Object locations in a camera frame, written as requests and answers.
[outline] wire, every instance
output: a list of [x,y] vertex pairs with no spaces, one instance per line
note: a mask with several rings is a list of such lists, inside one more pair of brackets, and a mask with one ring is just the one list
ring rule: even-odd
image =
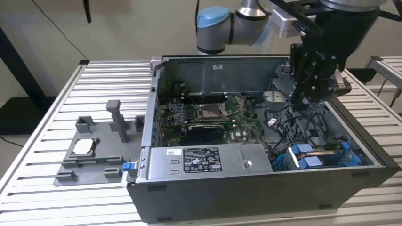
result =
[[259,10],[261,10],[265,14],[267,14],[269,16],[273,14],[271,12],[269,12],[269,11],[263,8],[262,4],[259,4],[259,0],[257,0],[257,6],[259,7]]
[[48,15],[44,13],[43,9],[39,7],[39,5],[36,4],[36,2],[34,0],[31,0],[31,2],[36,5],[38,9],[42,11],[43,15],[48,18],[48,20],[52,22],[52,24],[55,25],[55,27],[58,28],[58,30],[60,31],[62,35],[64,36],[66,40],[70,42],[70,44],[75,47],[76,51],[81,52],[81,54],[83,55],[85,59],[87,60],[89,58],[86,57],[86,55],[83,54],[83,52],[81,51],[81,49],[75,46],[75,44],[68,40],[66,34],[63,33],[63,31],[60,30],[59,26],[55,24],[55,22],[52,21],[52,19],[48,17]]
[[199,31],[198,28],[199,10],[201,10],[201,0],[197,0],[195,13],[194,13],[195,35],[198,35],[198,31]]
[[378,97],[380,97],[380,94],[381,94],[381,91],[382,91],[382,88],[384,88],[384,85],[385,85],[386,82],[388,82],[388,79],[384,80],[384,83],[381,85],[381,88],[380,88],[380,91],[378,91],[378,94],[377,94]]
[[23,145],[20,145],[20,144],[18,144],[15,142],[8,141],[3,136],[0,136],[0,139],[4,140],[7,143],[11,143],[11,144],[14,144],[16,146],[20,146],[20,147],[24,147]]
[[390,107],[394,107],[396,100],[397,100],[397,98],[394,97],[394,98],[392,99],[392,104],[390,104]]

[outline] black plastic part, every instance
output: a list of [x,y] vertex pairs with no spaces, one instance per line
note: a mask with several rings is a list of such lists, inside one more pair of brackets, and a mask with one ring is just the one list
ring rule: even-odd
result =
[[105,176],[107,179],[115,179],[122,177],[121,167],[106,168]]
[[81,62],[78,63],[78,65],[89,65],[90,60],[81,60]]
[[[52,103],[56,97],[48,97]],[[14,97],[0,108],[0,135],[31,134],[44,113],[36,108],[31,98]]]
[[206,53],[206,54],[219,54],[225,51],[225,49],[219,49],[219,50],[207,50],[207,49],[203,49],[202,47],[197,46],[197,49]]
[[158,218],[158,222],[171,222],[173,221],[173,218],[169,217],[169,218]]
[[85,4],[85,11],[86,11],[87,22],[90,24],[93,22],[90,0],[83,0],[83,4]]
[[122,165],[125,163],[125,159],[122,155],[118,156],[110,156],[109,159],[106,160],[106,162],[110,165]]
[[30,69],[0,27],[0,58],[7,65],[14,77],[22,85],[34,105],[39,111],[46,114],[51,107],[51,101],[46,96]]
[[72,170],[67,171],[67,172],[63,172],[63,173],[58,173],[56,180],[59,180],[59,181],[72,181],[72,180],[76,180],[76,174],[75,174],[75,172]]
[[265,15],[265,16],[246,16],[245,14],[239,13],[238,11],[235,12],[235,14],[243,20],[251,20],[251,21],[261,21],[261,20],[266,20],[269,18],[267,15]]
[[227,44],[231,45],[233,44],[233,35],[234,35],[234,13],[230,14],[231,17],[231,28],[229,31],[229,41]]
[[137,131],[138,132],[142,132],[145,130],[145,123],[146,123],[146,116],[145,115],[137,115],[135,126],[137,126]]
[[348,70],[365,85],[373,80],[377,74],[373,68],[349,68]]
[[332,209],[334,208],[333,204],[322,204],[318,206],[320,209]]
[[167,186],[166,185],[158,185],[158,186],[149,186],[147,190],[149,192],[163,192],[166,191]]

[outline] metal frame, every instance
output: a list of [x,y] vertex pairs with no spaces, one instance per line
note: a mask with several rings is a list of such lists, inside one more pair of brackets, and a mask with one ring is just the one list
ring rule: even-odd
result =
[[402,56],[374,56],[369,60],[366,67],[373,68],[400,89],[402,89]]
[[[97,121],[111,121],[103,111],[110,96],[121,98],[122,113],[133,118],[147,102],[147,94],[137,87],[149,83],[149,73],[149,61],[91,61],[79,66],[0,181],[0,226],[146,225],[121,183],[55,187],[54,176],[75,134],[72,118],[86,112]],[[348,80],[353,91],[338,99],[402,166],[402,119],[349,73]],[[193,225],[396,226],[402,224],[401,193],[398,172],[382,186],[358,192],[337,210],[203,220]]]

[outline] black cable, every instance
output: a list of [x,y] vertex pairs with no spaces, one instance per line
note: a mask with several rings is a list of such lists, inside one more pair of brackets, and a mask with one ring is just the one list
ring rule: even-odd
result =
[[321,128],[321,130],[322,130],[322,132],[324,132],[324,134],[325,134],[325,140],[329,138],[329,133],[330,133],[330,131],[329,131],[329,123],[328,123],[328,121],[326,121],[326,118],[325,118],[324,114],[320,113],[320,112],[317,112],[316,114],[312,115],[312,117],[310,117],[309,120],[308,120],[308,124],[306,124],[306,127],[305,127],[305,136],[306,136],[306,140],[310,140],[310,138],[309,138],[309,136],[308,136],[308,129],[309,129],[310,124],[314,125],[313,119],[314,119],[317,116],[320,116],[320,117],[322,118],[322,121],[324,121],[324,123],[325,123],[326,130],[324,130],[324,129]]
[[269,12],[269,11],[263,8],[262,4],[259,4],[259,0],[257,0],[257,6],[259,7],[259,9],[262,10],[262,12],[263,12],[265,14],[267,14],[269,16],[273,14],[271,12]]
[[48,18],[48,20],[52,22],[52,24],[55,25],[55,27],[58,28],[58,30],[60,31],[62,35],[64,36],[66,40],[70,42],[70,44],[75,47],[75,49],[81,52],[81,54],[83,55],[83,57],[86,58],[86,60],[89,59],[86,57],[86,55],[83,54],[83,52],[81,51],[81,49],[75,46],[75,44],[68,40],[66,34],[63,33],[63,31],[60,30],[59,26],[55,24],[55,22],[52,21],[52,19],[48,17],[48,15],[44,13],[43,9],[39,7],[39,5],[36,4],[36,2],[34,0],[31,0],[31,2],[36,5],[38,9],[42,11],[43,15]]
[[195,35],[198,34],[198,31],[199,31],[199,28],[198,28],[199,10],[201,10],[201,0],[197,0],[195,13],[194,13]]
[[396,100],[397,100],[397,98],[394,97],[394,98],[392,99],[392,104],[390,104],[390,107],[394,107]]
[[23,145],[20,145],[20,144],[18,144],[15,142],[8,141],[3,136],[0,136],[0,139],[4,140],[7,143],[11,143],[11,144],[14,144],[16,146],[20,146],[20,147],[24,147]]
[[381,86],[378,94],[377,94],[378,97],[380,97],[380,94],[381,94],[381,91],[382,91],[382,88],[384,88],[384,85],[385,85],[386,82],[388,82],[388,79],[384,80],[382,86]]

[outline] metal rail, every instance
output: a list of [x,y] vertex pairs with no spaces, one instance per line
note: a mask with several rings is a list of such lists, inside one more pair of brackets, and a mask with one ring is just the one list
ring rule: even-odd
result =
[[[107,100],[122,101],[126,119],[147,108],[149,61],[91,61],[79,66],[11,169],[0,181],[0,226],[142,226],[119,183],[55,187],[79,115],[111,121]],[[402,167],[402,119],[349,73],[353,91],[341,102]],[[337,210],[282,213],[191,222],[193,225],[402,225],[402,172],[365,189]]]
[[368,68],[373,68],[402,89],[402,56],[374,56],[368,62]]

